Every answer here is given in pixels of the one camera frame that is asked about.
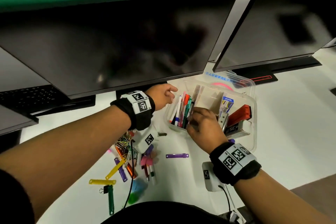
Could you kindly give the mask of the black wristband with marker tags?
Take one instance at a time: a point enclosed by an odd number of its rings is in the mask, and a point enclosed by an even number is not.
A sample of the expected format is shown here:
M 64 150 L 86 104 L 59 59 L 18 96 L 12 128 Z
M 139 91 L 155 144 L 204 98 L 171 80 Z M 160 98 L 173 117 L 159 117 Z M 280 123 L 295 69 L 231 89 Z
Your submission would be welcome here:
M 225 142 L 215 148 L 209 157 L 216 177 L 232 186 L 239 180 L 254 178 L 262 167 L 256 157 L 239 143 Z
M 123 94 L 119 99 L 112 101 L 110 105 L 117 106 L 129 116 L 131 126 L 128 130 L 142 131 L 148 128 L 155 111 L 153 99 L 140 90 Z

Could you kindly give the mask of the person's left forearm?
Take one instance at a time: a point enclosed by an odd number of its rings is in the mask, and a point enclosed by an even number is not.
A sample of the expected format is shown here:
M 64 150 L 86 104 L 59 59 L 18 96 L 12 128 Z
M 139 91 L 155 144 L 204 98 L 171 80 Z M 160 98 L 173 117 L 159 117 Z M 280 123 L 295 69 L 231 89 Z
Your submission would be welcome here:
M 0 154 L 0 170 L 15 178 L 36 223 L 131 127 L 116 106 L 42 133 Z

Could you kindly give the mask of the person's black shirt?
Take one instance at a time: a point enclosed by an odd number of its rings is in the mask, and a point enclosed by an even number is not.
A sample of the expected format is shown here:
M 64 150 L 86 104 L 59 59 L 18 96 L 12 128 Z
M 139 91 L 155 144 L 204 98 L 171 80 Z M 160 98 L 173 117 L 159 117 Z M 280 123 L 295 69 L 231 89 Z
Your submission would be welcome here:
M 36 224 L 32 203 L 23 186 L 0 170 L 0 224 Z M 197 206 L 172 201 L 147 201 L 128 206 L 102 222 L 66 224 L 230 224 L 228 220 Z

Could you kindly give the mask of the black monitor with red-trimmed stand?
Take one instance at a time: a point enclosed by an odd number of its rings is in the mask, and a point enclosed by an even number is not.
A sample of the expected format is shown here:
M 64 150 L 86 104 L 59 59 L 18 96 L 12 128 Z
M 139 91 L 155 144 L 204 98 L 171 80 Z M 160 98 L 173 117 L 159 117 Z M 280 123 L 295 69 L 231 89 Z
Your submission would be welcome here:
M 321 65 L 312 55 L 335 39 L 336 0 L 250 0 L 213 72 L 275 82 L 275 73 Z

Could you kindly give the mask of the pink eraser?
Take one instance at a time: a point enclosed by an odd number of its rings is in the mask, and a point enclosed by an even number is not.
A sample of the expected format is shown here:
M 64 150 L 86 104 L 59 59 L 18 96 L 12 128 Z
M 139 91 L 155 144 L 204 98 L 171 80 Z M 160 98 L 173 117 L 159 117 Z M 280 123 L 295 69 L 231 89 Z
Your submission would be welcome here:
M 145 166 L 145 165 L 153 166 L 153 161 L 156 157 L 157 157 L 157 152 L 155 151 L 151 152 L 148 155 L 142 155 L 140 165 L 141 166 Z

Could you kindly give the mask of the black keyboard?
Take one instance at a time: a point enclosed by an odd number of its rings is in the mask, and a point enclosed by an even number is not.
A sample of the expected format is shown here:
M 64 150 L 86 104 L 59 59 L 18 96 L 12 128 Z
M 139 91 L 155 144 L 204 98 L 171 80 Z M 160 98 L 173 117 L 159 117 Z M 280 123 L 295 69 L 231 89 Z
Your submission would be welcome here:
M 70 101 L 53 85 L 0 92 L 0 105 L 22 113 L 34 113 L 59 107 Z

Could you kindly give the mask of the pink tape roll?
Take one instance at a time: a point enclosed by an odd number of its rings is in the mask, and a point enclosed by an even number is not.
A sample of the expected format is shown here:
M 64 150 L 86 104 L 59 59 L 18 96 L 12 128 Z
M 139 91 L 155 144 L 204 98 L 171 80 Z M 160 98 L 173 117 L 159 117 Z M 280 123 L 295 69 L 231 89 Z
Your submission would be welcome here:
M 211 85 L 225 87 L 228 90 L 234 91 L 229 85 L 222 83 L 222 82 L 214 82 Z

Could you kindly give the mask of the dark grey laptop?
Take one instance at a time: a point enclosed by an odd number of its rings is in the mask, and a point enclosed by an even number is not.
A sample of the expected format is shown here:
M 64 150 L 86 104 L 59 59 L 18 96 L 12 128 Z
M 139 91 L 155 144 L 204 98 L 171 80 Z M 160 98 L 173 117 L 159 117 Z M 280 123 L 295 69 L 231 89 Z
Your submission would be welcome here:
M 17 113 L 0 105 L 0 136 L 39 123 L 39 119 L 30 115 Z

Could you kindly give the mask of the orange pen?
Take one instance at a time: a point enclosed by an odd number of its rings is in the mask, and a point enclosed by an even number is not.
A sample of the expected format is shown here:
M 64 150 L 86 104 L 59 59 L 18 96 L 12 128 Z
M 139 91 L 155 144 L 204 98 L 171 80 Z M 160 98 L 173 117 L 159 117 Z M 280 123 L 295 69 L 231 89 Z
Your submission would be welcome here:
M 120 158 L 124 157 L 124 151 L 122 149 L 120 149 L 118 146 L 115 146 L 116 151 L 118 152 Z M 129 160 L 126 160 L 125 162 L 126 165 L 126 169 L 128 171 L 128 174 L 130 175 L 131 178 L 136 179 L 137 178 L 137 173 L 136 171 L 133 171 L 132 166 L 129 164 Z

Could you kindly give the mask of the beige cardboard divider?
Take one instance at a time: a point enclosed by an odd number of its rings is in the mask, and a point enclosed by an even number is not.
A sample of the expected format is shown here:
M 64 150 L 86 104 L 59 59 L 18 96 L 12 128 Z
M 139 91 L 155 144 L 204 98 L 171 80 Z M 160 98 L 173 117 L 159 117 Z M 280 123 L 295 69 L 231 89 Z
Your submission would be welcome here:
M 197 85 L 197 89 L 198 93 L 194 106 L 208 109 L 218 116 L 224 92 L 222 90 L 201 85 Z

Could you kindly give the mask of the green key tag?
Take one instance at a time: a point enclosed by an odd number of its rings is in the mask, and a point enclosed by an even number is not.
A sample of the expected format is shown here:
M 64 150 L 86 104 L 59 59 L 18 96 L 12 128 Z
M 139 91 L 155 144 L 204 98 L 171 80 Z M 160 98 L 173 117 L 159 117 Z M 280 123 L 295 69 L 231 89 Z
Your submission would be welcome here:
M 107 193 L 108 193 L 108 207 L 109 207 L 109 215 L 112 216 L 115 213 L 115 205 L 114 205 L 114 192 L 113 186 L 108 185 Z

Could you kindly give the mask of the black monitor stand base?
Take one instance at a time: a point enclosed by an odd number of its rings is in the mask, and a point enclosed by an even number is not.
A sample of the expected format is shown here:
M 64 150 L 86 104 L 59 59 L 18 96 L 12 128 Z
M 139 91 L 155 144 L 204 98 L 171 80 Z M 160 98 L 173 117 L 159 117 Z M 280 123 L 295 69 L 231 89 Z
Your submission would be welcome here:
M 95 103 L 96 103 L 96 95 L 86 96 L 86 97 L 81 97 L 81 98 L 76 98 L 76 99 L 70 99 L 67 103 L 61 104 L 57 107 L 48 108 L 42 111 L 32 112 L 30 113 L 30 115 L 37 117 L 37 116 L 45 116 L 45 115 L 50 115 L 50 114 L 60 113 L 60 112 L 65 112 L 65 111 L 73 111 L 73 110 L 93 107 L 95 106 Z

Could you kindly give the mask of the person's left hand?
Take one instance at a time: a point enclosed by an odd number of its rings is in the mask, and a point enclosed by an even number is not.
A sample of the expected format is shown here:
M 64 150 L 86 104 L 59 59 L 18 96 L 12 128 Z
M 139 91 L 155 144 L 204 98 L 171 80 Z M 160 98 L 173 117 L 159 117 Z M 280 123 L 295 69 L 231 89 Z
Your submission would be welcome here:
M 153 100 L 155 104 L 155 107 L 153 109 L 155 111 L 159 111 L 165 107 L 162 105 L 162 96 L 163 96 L 162 85 L 171 85 L 171 84 L 165 83 L 165 84 L 154 85 L 145 91 L 145 94 L 151 97 L 151 99 Z

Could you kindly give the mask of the white marker pens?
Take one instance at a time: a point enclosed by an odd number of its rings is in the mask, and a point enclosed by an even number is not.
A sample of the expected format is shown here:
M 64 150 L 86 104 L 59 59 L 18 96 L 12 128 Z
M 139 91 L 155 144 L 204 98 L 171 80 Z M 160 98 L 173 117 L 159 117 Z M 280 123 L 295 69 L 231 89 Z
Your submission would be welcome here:
M 153 185 L 157 184 L 156 172 L 154 165 L 144 165 L 145 176 L 148 182 L 151 182 Z

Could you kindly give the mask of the bundle of coloured pens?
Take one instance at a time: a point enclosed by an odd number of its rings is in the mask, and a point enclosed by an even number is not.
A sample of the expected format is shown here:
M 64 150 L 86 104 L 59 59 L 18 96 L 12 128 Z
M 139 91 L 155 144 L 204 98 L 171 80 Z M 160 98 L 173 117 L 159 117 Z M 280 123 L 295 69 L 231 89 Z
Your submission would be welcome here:
M 188 117 L 191 115 L 195 105 L 196 97 L 190 92 L 182 91 L 176 95 L 173 104 L 169 106 L 167 122 L 171 129 L 186 131 Z

